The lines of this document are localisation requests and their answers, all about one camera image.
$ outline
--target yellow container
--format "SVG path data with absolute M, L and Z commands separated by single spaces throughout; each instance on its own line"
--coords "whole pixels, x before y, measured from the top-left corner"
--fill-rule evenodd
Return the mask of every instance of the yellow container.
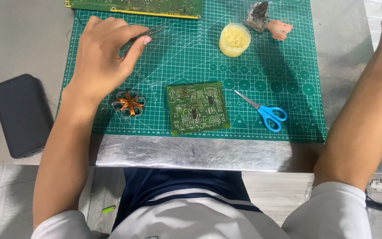
M 248 29 L 242 24 L 230 23 L 220 34 L 219 48 L 229 57 L 241 55 L 250 45 L 251 36 Z

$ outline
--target black phone case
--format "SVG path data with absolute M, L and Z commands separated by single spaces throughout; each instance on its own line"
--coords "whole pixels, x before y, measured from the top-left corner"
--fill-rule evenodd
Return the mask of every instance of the black phone case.
M 24 74 L 0 83 L 0 122 L 14 159 L 44 148 L 53 118 L 38 79 Z

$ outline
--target table surface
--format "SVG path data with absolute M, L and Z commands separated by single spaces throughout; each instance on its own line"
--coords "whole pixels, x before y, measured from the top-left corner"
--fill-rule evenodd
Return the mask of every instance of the table surface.
M 373 54 L 363 0 L 311 0 L 327 130 Z M 74 12 L 59 1 L 0 0 L 0 82 L 29 73 L 42 81 L 53 116 Z M 311 172 L 323 144 L 106 135 L 91 139 L 91 165 Z M 38 165 L 8 153 L 0 163 Z M 377 169 L 382 173 L 382 163 Z

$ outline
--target tweezers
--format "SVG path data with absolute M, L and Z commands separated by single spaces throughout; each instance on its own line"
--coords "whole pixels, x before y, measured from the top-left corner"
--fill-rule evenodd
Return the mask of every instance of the tweezers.
M 123 50 L 123 49 L 125 49 L 126 47 L 130 46 L 132 43 L 134 43 L 138 38 L 140 38 L 140 37 L 142 37 L 142 36 L 150 36 L 150 37 L 151 37 L 152 35 L 156 34 L 157 32 L 159 32 L 159 31 L 163 31 L 163 30 L 165 30 L 166 28 L 168 28 L 168 27 L 170 27 L 170 26 L 171 26 L 171 24 L 168 24 L 168 22 L 165 22 L 165 23 L 163 23 L 162 25 L 158 25 L 158 26 L 156 26 L 156 27 L 154 27 L 154 28 L 152 28 L 152 29 L 150 29 L 150 30 L 144 32 L 143 34 L 140 34 L 140 35 L 138 35 L 138 36 L 136 36 L 136 37 L 131 38 L 128 42 L 126 42 L 126 43 L 120 48 L 120 50 Z

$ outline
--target fingernail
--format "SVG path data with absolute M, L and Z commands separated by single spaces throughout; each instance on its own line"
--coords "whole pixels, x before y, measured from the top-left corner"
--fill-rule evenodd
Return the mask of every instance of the fingernail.
M 144 38 L 144 45 L 147 45 L 149 42 L 151 42 L 151 37 Z

